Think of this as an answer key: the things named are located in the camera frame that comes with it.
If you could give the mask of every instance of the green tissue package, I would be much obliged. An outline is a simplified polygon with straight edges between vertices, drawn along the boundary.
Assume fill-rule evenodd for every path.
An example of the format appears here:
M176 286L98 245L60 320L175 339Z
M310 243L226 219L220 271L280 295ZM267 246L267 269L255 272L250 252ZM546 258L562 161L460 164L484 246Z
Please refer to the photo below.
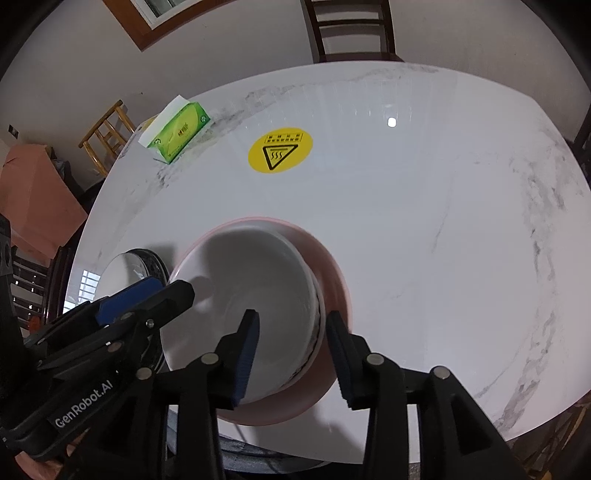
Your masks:
M139 144L156 160L170 164L210 120L201 105L178 96L146 123Z

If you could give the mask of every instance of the wall outlet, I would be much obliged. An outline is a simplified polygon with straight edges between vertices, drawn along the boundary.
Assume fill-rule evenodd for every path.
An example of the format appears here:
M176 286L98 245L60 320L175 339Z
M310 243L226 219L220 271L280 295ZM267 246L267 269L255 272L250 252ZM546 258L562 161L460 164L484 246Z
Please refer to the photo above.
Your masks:
M14 138L18 139L18 130L12 125L8 126L8 133L10 133Z

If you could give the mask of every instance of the orange cloth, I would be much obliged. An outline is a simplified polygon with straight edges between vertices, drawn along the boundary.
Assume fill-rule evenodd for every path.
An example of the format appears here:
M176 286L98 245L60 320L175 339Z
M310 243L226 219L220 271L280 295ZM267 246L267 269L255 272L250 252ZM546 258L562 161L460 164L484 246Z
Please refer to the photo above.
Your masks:
M44 265L87 218L43 145L11 148L0 171L0 213L10 220L12 242Z

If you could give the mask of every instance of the yellow sticker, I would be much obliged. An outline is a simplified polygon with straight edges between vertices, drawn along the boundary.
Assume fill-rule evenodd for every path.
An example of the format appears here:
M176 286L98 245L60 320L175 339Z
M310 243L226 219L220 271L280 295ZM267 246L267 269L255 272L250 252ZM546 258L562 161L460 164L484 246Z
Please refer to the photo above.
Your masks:
M302 163L312 150L312 137L300 128L280 128L259 138L248 163L261 173L279 173Z

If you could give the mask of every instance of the warning triangle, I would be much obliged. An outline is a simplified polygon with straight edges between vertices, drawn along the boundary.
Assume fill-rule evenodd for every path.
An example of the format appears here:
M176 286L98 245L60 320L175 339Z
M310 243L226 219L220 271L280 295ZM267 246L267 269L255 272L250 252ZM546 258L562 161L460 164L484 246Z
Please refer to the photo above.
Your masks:
M297 147L298 145L270 145L263 147L262 151L265 154L269 170L275 170Z

